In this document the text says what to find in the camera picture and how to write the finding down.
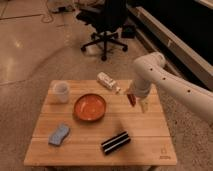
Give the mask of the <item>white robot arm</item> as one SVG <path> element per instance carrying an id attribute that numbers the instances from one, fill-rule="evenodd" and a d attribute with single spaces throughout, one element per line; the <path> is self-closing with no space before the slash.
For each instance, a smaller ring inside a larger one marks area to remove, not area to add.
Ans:
<path id="1" fill-rule="evenodd" d="M 166 59 L 160 52 L 152 52 L 135 59 L 135 75 L 129 91 L 144 99 L 149 95 L 151 85 L 155 84 L 209 125 L 213 124 L 213 92 L 170 74 L 164 69 L 165 64 Z"/>

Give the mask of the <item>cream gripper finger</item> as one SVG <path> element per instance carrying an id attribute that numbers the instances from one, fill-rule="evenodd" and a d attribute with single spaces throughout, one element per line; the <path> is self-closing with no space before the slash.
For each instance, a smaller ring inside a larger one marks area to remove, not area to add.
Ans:
<path id="1" fill-rule="evenodd" d="M 124 94 L 134 94 L 134 84 L 133 82 L 130 83 L 129 87 L 125 90 Z"/>
<path id="2" fill-rule="evenodd" d="M 140 105 L 143 113 L 148 111 L 148 98 L 140 99 Z"/>

